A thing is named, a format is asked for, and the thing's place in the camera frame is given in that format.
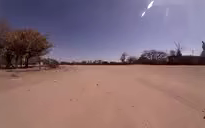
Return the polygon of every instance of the distant tree line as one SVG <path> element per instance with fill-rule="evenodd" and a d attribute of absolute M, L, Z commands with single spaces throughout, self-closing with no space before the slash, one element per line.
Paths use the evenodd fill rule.
<path fill-rule="evenodd" d="M 0 20 L 0 68 L 28 68 L 31 59 L 40 63 L 52 46 L 48 36 L 37 30 L 12 29 Z"/>
<path fill-rule="evenodd" d="M 202 41 L 200 56 L 183 56 L 182 47 L 176 43 L 176 49 L 169 53 L 159 50 L 145 50 L 140 57 L 128 56 L 123 53 L 120 62 L 109 62 L 103 60 L 81 61 L 81 62 L 61 62 L 62 65 L 129 65 L 129 64 L 150 64 L 150 65 L 205 65 L 205 41 Z"/>

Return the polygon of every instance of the sky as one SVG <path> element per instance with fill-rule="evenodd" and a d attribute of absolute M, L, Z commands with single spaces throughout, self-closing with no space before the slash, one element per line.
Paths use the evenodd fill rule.
<path fill-rule="evenodd" d="M 205 0 L 0 0 L 0 19 L 50 35 L 59 60 L 118 60 L 123 52 L 202 51 Z"/>

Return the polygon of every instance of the lens flare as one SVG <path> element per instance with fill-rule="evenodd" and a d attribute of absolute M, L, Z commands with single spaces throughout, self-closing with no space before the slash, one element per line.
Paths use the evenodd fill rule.
<path fill-rule="evenodd" d="M 147 9 L 150 9 L 153 6 L 154 1 L 151 1 L 150 4 L 148 5 Z"/>
<path fill-rule="evenodd" d="M 141 17 L 145 16 L 145 14 L 146 14 L 146 12 L 143 12 Z"/>

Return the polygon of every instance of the statue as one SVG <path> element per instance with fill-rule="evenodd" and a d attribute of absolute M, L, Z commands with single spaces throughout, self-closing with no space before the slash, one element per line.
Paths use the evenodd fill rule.
<path fill-rule="evenodd" d="M 202 53 L 201 53 L 201 56 L 205 57 L 205 41 L 202 41 Z"/>
<path fill-rule="evenodd" d="M 202 41 L 202 49 L 203 49 L 203 52 L 205 52 L 205 41 Z"/>

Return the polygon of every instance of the sandy ground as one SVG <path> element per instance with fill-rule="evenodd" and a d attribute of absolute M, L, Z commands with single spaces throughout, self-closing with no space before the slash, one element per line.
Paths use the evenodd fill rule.
<path fill-rule="evenodd" d="M 205 128 L 205 67 L 0 71 L 0 128 Z"/>

